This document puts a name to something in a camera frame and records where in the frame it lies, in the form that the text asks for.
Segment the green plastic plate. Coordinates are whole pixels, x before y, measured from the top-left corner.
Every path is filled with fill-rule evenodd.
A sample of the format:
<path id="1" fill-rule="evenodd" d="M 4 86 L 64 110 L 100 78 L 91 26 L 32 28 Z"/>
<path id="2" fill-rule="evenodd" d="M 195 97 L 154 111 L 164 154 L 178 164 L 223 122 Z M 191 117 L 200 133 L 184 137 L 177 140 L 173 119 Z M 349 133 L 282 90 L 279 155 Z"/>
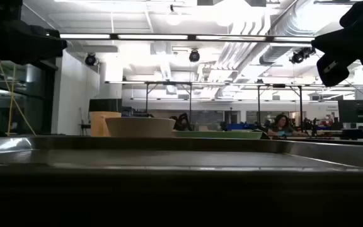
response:
<path id="1" fill-rule="evenodd" d="M 252 131 L 173 131 L 175 137 L 218 138 L 218 139 L 260 139 L 262 132 Z"/>

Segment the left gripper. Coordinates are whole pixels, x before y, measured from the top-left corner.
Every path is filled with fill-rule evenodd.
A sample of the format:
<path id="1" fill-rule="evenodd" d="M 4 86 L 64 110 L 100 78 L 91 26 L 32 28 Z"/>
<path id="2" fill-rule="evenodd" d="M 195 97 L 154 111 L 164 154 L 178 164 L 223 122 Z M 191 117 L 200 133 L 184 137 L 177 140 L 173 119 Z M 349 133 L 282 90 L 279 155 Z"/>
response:
<path id="1" fill-rule="evenodd" d="M 21 20 L 0 20 L 0 59 L 17 64 L 30 64 L 62 57 L 67 41 L 58 30 L 27 28 Z"/>

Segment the black workstation frame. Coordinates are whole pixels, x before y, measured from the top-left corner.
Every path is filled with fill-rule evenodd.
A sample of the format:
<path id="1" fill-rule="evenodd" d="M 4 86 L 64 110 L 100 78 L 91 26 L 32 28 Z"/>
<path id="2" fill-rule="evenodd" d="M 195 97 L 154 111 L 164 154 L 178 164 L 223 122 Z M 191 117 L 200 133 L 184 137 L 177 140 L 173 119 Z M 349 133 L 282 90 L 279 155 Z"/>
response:
<path id="1" fill-rule="evenodd" d="M 262 107 L 262 103 L 270 104 L 278 110 L 288 111 L 293 107 L 293 112 L 299 114 L 296 124 L 303 124 L 303 103 L 336 102 L 339 97 L 354 96 L 355 88 L 352 84 L 324 87 L 322 84 L 242 84 L 243 90 L 256 91 L 256 122 L 262 123 L 269 112 L 268 107 Z"/>
<path id="2" fill-rule="evenodd" d="M 187 93 L 189 94 L 189 113 L 188 113 L 188 119 L 191 122 L 192 121 L 192 88 L 193 84 L 192 82 L 183 82 L 183 81 L 106 81 L 105 83 L 108 84 L 144 84 L 146 85 L 146 97 L 145 97 L 145 113 L 148 114 L 148 98 L 150 92 L 157 87 L 157 85 L 164 85 L 164 86 L 189 86 L 190 89 L 187 90 Z"/>

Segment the grey plastic bowl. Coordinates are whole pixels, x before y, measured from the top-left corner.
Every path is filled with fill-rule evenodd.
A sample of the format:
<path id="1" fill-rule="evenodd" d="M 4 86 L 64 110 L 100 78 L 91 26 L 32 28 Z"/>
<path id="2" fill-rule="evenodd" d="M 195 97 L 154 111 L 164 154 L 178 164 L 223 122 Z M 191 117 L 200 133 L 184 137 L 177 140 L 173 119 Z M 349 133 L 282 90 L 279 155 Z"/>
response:
<path id="1" fill-rule="evenodd" d="M 150 117 L 106 118 L 111 137 L 171 137 L 175 120 Z"/>

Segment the blue storage bins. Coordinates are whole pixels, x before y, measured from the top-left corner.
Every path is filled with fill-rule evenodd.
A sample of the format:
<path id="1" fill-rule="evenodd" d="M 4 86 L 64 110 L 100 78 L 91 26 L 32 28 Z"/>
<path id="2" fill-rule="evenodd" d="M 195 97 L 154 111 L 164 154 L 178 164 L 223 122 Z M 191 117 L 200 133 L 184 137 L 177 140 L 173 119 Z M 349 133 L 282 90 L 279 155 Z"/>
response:
<path id="1" fill-rule="evenodd" d="M 257 128 L 258 126 L 256 124 L 246 124 L 246 123 L 228 124 L 229 131 L 255 130 Z"/>

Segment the overhead light bar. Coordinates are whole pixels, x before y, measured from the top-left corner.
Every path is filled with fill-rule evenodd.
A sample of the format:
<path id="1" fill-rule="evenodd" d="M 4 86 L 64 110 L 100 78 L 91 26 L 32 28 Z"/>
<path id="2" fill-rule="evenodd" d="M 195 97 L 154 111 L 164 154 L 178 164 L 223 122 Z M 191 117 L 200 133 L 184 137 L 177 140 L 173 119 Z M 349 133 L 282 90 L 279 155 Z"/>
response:
<path id="1" fill-rule="evenodd" d="M 275 44 L 310 44 L 314 37 L 270 35 L 196 35 L 156 33 L 62 33 L 66 40 L 253 42 Z"/>

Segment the black monitor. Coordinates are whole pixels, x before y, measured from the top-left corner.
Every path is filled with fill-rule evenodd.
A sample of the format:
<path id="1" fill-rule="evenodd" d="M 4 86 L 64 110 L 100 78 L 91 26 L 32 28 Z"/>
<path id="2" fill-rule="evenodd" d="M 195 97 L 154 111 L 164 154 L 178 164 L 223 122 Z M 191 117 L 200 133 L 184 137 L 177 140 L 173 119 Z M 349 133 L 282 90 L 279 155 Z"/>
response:
<path id="1" fill-rule="evenodd" d="M 339 100 L 338 114 L 341 123 L 363 123 L 363 100 Z"/>
<path id="2" fill-rule="evenodd" d="M 91 99 L 89 101 L 89 112 L 121 112 L 122 99 Z"/>

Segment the dark brown serving tray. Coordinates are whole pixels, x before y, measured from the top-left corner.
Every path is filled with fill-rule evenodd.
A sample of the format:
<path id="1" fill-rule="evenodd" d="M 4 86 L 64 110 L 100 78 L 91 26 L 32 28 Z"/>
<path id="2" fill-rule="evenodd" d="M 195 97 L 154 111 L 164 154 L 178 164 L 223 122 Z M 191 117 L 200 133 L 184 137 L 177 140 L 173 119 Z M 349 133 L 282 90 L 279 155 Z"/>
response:
<path id="1" fill-rule="evenodd" d="M 363 144 L 0 137 L 0 227 L 363 227 Z"/>

